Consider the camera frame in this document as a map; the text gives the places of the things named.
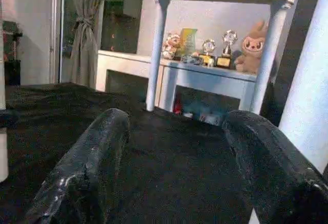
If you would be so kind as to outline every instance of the red object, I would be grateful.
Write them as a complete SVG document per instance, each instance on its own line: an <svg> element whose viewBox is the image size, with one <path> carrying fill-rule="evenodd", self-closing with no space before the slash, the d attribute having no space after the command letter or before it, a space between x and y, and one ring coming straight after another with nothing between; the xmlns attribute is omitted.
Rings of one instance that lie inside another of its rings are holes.
<svg viewBox="0 0 328 224"><path fill-rule="evenodd" d="M3 33L3 38L4 38L4 44L7 42L7 35L6 33ZM7 57L7 53L4 52L4 61L8 62L8 57Z"/></svg>
<svg viewBox="0 0 328 224"><path fill-rule="evenodd" d="M176 95L175 97L173 113L177 115L180 115L182 113L182 104L181 104L180 95Z"/></svg>

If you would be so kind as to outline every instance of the pink plush toy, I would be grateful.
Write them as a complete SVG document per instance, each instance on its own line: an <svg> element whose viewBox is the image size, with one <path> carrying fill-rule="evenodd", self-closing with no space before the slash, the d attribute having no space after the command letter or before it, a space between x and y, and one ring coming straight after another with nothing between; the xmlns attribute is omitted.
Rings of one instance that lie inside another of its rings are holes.
<svg viewBox="0 0 328 224"><path fill-rule="evenodd" d="M265 26L265 21L260 21L254 25L251 32L244 38L241 43L242 55L234 62L237 71L257 74L267 30L268 27Z"/></svg>

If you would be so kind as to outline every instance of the gray curtain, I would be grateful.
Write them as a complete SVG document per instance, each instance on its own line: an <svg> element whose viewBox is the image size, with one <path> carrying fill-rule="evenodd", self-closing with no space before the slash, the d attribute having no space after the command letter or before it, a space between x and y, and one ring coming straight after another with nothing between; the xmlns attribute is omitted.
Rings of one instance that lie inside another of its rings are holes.
<svg viewBox="0 0 328 224"><path fill-rule="evenodd" d="M99 4L103 0L73 0L77 12L77 29L71 53L71 82L95 87L97 42L94 28Z"/></svg>

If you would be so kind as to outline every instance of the white wall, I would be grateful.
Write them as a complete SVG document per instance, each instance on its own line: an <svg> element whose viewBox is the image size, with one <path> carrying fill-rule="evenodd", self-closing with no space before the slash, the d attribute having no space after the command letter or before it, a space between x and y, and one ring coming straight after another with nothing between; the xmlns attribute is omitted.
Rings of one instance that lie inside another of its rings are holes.
<svg viewBox="0 0 328 224"><path fill-rule="evenodd" d="M51 0L2 0L3 18L23 31L18 49L22 85L49 83Z"/></svg>
<svg viewBox="0 0 328 224"><path fill-rule="evenodd" d="M223 2L171 1L165 27L165 37L171 31L180 33L182 28L196 28L196 48L201 49L204 40L212 38L217 48L215 55L222 53L222 35L229 29L236 30L238 42L233 50L239 50L242 39L252 25L261 19L270 18L269 5ZM154 37L155 2L143 0L138 54L151 55Z"/></svg>

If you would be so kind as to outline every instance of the curtain tie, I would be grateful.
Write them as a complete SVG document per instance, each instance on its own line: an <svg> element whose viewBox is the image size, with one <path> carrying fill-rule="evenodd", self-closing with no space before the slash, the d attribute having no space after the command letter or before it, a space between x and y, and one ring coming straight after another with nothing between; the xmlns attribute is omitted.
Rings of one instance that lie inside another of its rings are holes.
<svg viewBox="0 0 328 224"><path fill-rule="evenodd" d="M76 19L76 28L79 24L85 24L87 27L93 29L93 18L92 17L83 17L83 16L79 16Z"/></svg>

